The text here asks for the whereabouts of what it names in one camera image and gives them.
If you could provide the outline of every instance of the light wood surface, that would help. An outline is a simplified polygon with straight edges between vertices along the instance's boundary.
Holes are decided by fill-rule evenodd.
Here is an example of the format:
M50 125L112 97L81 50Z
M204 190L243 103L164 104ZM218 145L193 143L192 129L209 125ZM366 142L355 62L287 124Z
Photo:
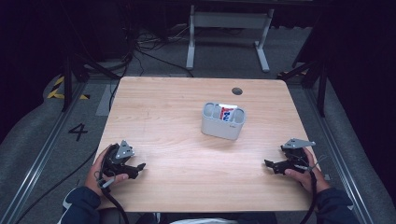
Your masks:
M232 94L234 87L243 94ZM237 140L201 132L207 102L246 111ZM280 145L292 137L308 140L281 80L124 77L98 153L124 139L135 152L128 164L147 164L136 180L111 187L125 211L307 210L300 184L263 165L284 161ZM103 199L101 206L113 205Z

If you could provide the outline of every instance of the person's right hand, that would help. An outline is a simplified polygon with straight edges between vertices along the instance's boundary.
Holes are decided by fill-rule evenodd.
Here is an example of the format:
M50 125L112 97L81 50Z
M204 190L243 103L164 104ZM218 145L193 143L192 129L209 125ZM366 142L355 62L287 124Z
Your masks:
M306 157L308 158L309 161L309 166L314 166L314 157L312 156L311 152L304 148L304 152L306 154ZM318 169L318 167L315 167L312 170L315 174L315 177L317 178L317 193L329 189L330 185L326 182L326 180L323 177L322 172ZM311 175L309 174L309 171L305 171L303 174L300 172L297 172L295 170L287 169L285 171L285 174L297 181L299 181L303 187L310 193L312 193L312 186L311 186Z

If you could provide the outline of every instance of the small container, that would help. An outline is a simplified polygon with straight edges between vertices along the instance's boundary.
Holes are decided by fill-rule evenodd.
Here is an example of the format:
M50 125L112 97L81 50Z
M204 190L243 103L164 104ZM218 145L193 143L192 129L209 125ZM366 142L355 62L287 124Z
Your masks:
M206 103L202 111L202 133L220 138L236 140L245 123L246 114L237 107L228 120L220 119L221 106L218 103Z

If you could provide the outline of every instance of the wire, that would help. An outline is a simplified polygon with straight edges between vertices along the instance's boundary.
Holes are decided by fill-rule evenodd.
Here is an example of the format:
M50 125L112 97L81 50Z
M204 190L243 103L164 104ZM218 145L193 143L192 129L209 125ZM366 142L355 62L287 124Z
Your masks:
M126 74L126 71L128 70L128 67L129 67L129 64L127 63L127 64L125 65L124 71L123 71L123 73L122 73L120 79L123 78L123 77L125 77L125 74ZM116 86L116 88L114 89L113 92L111 92L111 85L110 85L110 92L111 92L111 95L110 95L110 100L108 101L108 111L111 110L111 105L112 105L112 102L113 102L114 94L116 93L116 91L117 91L117 89L119 88L119 85L120 85L120 79L119 79L119 81L117 82L117 86Z
M182 67L182 66L177 65L177 64L174 64L174 63L169 63L169 62L164 61L164 60L162 60L162 59L156 58L156 57L154 57L154 56L152 56L152 55L149 55L149 54L147 54L146 52L143 52L143 51L141 51L141 50L139 50L139 49L137 49L137 51L139 51L140 53L142 53L142 54L144 54L144 55L149 56L149 57L152 58L152 59L158 60L158 61L160 61L160 62L162 62L162 63L167 63L167 64L173 65L173 66L175 66L175 67L181 68L181 69L183 69L184 71L186 71L186 72L190 75L190 77L194 77L194 75L191 73L191 71L188 70L188 69L185 68L185 67Z
M128 59L128 61L121 62L121 63L119 63L119 64L116 64L116 65L113 65L113 66L110 66L110 67L106 67L106 69L107 69L108 71L115 71L115 70L118 70L118 69L120 69L120 68L122 68L122 67L125 67L128 63L131 62L131 60L132 60L132 58L131 58L131 59ZM94 68L86 68L86 69L87 69L88 72L91 73L91 74L98 74L98 73L101 73L100 71L98 71L98 70L96 70L96 69L94 69Z
M47 196L51 191L56 189L58 186L60 186L66 179L68 179L70 176L75 174L81 167L83 167L92 157L95 155L96 151L98 150L98 147L92 152L92 154L85 160L76 170L74 170L72 173L64 177L62 180L60 180L58 183L56 183L52 188L47 190L44 194L42 194L37 200L35 200L18 218L18 220L15 222L15 224L18 224L21 222L21 220L29 213L29 211L36 205L38 204L45 196Z
M134 55L134 57L137 59L137 61L139 62L139 66L140 66L140 69L142 70L141 72L140 72L140 77L143 75L143 73L145 73L145 69L143 68L143 66L142 66L142 62L140 61L140 59L138 58L138 57L136 57L136 55Z
M309 171L309 174L311 175L312 202L311 206L309 206L308 212L305 214L305 217L300 224L305 224L306 221L308 221L314 211L315 205L317 204L317 178L312 170Z
M106 158L108 158L108 155L109 155L109 153L110 153L111 151L112 151L112 150L108 149L107 152L106 152L106 154L105 154L105 156L104 156L104 158L103 158L103 160L102 160L101 169L100 169L100 171L99 171L99 176L98 176L98 183L100 184L100 187L101 187L101 189L102 189L103 194L104 194L112 203L114 203L114 205L116 205L117 209L120 211L120 213L121 213L121 215L122 215L122 217L123 217L123 219L124 219L124 223L125 223L125 224L129 224L129 219L128 219L128 217L126 216L126 213L125 213L125 211L123 210L122 206L120 205L119 202L117 202L117 200L116 200L115 198L113 198L113 196L110 195L110 193L109 193L109 192L110 192L110 188L109 188L109 187L102 188L103 184L106 183L106 182L104 182L104 179L103 179L103 170L104 170L104 168L105 168Z
M59 4L60 4L60 6L61 6L61 8L62 8L62 11L64 12L64 15L65 15L66 18L67 18L67 21L69 22L70 26L73 28L73 31L75 32L76 37L78 38L79 43L80 43L81 46L84 48L85 53L87 53L87 55L91 58L91 60L94 61L93 57L92 57L91 54L88 52L88 50L87 50L87 48L86 48L86 46L85 46L85 44L84 44L84 41L82 41L81 35L79 35L79 33L77 32L76 26L73 24L72 20L70 19L70 16L69 16L69 14L67 13L66 8L64 7L64 2L63 2L62 0L59 0Z
M308 168L307 170L312 170L312 169L314 169L321 161L327 159L327 156L326 156L326 155L321 155L321 156L319 157L318 161L311 167L311 166L309 166L309 164L308 164L305 160L303 160L302 157L299 157L299 156L296 156L296 155L293 155L293 154L289 154L289 153L288 153L288 154L285 154L285 155L286 155L286 156L292 156L292 157L294 157L294 158L297 158L299 161L302 161L303 163L305 163L306 167Z
M186 38L183 38L183 35L184 35L185 31L187 31L189 28L190 28L190 26L187 26L186 28L179 31L176 35L167 37L166 41L162 41L160 38L155 37L155 35L153 35L151 33L142 33L139 35L139 37L136 40L136 43L138 44L138 46L136 46L136 47L139 48L140 50L150 51L150 50L161 49L162 47L169 45L169 44L176 43L179 40L188 40ZM144 35L145 38L143 40L139 40L140 36L142 36L142 35ZM153 43L153 45L151 47L141 46L142 44L147 44L147 43Z

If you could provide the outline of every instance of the white object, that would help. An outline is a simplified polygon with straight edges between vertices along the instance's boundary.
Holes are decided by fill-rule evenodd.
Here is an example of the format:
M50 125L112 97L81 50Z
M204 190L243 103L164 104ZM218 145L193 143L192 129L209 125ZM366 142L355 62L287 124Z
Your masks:
M202 111L202 133L229 140L236 140L245 123L245 111L237 107L229 121L221 120L220 112L221 106L217 103L206 103L204 105Z
M238 224L237 221L226 220L222 218L186 219L186 220L172 222L171 224L204 224L204 223L205 224Z

